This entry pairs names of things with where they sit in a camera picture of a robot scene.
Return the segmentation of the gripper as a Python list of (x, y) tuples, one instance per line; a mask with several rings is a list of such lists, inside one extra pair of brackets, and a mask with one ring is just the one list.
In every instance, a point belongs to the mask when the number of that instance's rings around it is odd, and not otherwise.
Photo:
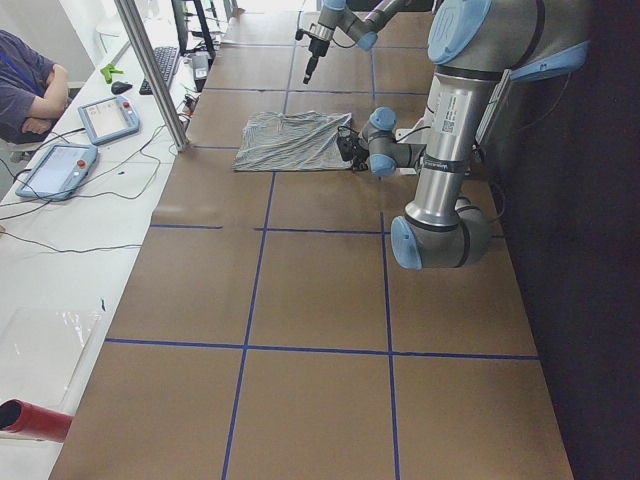
[(352, 145), (352, 165), (354, 172), (362, 172), (368, 168), (369, 150), (362, 146), (360, 140), (355, 140)]
[(312, 57), (309, 59), (304, 77), (303, 83), (309, 84), (315, 69), (317, 68), (319, 58), (325, 57), (328, 49), (330, 47), (330, 42), (327, 40), (319, 39), (316, 37), (312, 37), (310, 40), (309, 51), (311, 52)]

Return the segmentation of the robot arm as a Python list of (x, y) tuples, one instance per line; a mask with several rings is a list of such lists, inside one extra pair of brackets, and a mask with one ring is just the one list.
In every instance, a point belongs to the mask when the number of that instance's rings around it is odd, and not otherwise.
[(479, 261), (491, 229), (461, 196), (472, 146), (495, 86), (505, 72), (537, 81), (580, 68), (588, 49), (588, 1), (445, 1), (428, 37), (437, 94), (426, 140), (393, 137), (395, 112), (377, 108), (359, 134), (379, 177), (418, 164), (414, 199), (391, 223), (395, 259), (406, 269), (459, 268)]
[(435, 1), (379, 1), (361, 19), (345, 0), (322, 1), (318, 20), (307, 28), (298, 26), (295, 33), (296, 41), (301, 41), (305, 36), (310, 40), (308, 51), (311, 57), (305, 69), (303, 83), (308, 85), (311, 81), (319, 60), (329, 50), (336, 30), (341, 30), (355, 46), (369, 51), (377, 42), (378, 32), (397, 13), (425, 12), (432, 10), (434, 4)]

